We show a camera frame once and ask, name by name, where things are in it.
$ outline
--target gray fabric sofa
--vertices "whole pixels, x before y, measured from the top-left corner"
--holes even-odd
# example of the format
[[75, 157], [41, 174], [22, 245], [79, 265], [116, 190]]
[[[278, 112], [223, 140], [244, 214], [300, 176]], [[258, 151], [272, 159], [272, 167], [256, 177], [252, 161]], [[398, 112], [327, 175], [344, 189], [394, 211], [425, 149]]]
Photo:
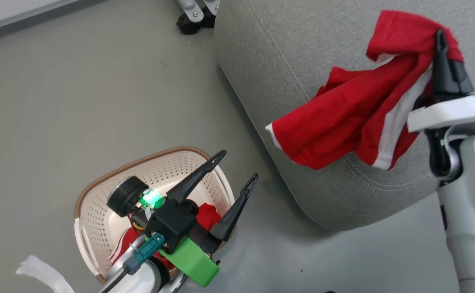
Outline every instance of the gray fabric sofa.
[[390, 171], [347, 154], [314, 171], [291, 162], [265, 126], [310, 100], [332, 66], [373, 67], [365, 56], [382, 9], [419, 13], [450, 27], [475, 86], [475, 1], [222, 0], [217, 57], [293, 197], [315, 222], [350, 230], [433, 193], [427, 140], [420, 136]]

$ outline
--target red garment with white stripe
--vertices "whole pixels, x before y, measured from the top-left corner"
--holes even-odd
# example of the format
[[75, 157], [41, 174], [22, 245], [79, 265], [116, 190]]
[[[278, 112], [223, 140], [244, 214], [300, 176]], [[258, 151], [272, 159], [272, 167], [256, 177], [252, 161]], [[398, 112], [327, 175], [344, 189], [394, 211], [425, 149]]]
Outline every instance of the red garment with white stripe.
[[366, 71], [334, 67], [315, 98], [266, 127], [275, 145], [313, 169], [352, 151], [373, 167], [392, 168], [416, 139], [406, 121], [431, 79], [440, 29], [448, 57], [464, 61], [449, 29], [420, 15], [382, 11], [366, 55], [377, 62], [392, 59]]

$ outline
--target green light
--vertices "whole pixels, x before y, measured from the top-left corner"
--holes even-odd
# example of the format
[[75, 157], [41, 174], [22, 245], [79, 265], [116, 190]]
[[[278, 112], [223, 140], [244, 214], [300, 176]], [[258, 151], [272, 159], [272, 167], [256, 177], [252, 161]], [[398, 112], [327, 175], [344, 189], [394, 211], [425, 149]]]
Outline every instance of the green light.
[[155, 190], [146, 191], [140, 200], [141, 204], [150, 208], [159, 208], [163, 204], [161, 195]]

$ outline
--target white plastic basket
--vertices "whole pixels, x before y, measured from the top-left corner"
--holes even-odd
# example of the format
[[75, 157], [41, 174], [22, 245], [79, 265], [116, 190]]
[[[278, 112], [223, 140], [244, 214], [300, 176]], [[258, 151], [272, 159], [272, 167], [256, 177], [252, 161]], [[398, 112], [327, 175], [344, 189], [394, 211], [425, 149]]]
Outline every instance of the white plastic basket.
[[[131, 226], [107, 207], [107, 197], [123, 179], [137, 176], [152, 189], [166, 192], [210, 158], [200, 149], [182, 146], [159, 152], [118, 168], [95, 180], [80, 194], [75, 206], [75, 236], [89, 270], [102, 284], [111, 269], [109, 255], [122, 233]], [[215, 206], [223, 216], [235, 202], [232, 189], [219, 167], [207, 174], [188, 197], [199, 206]]]

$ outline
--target green plastic part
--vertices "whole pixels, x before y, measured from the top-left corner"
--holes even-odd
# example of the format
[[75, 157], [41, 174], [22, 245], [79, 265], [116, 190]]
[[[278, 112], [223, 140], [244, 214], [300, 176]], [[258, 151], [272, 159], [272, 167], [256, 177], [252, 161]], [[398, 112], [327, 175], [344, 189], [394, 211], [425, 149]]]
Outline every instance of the green plastic part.
[[162, 249], [160, 253], [185, 275], [206, 287], [219, 271], [219, 267], [190, 238], [185, 238], [173, 254]]

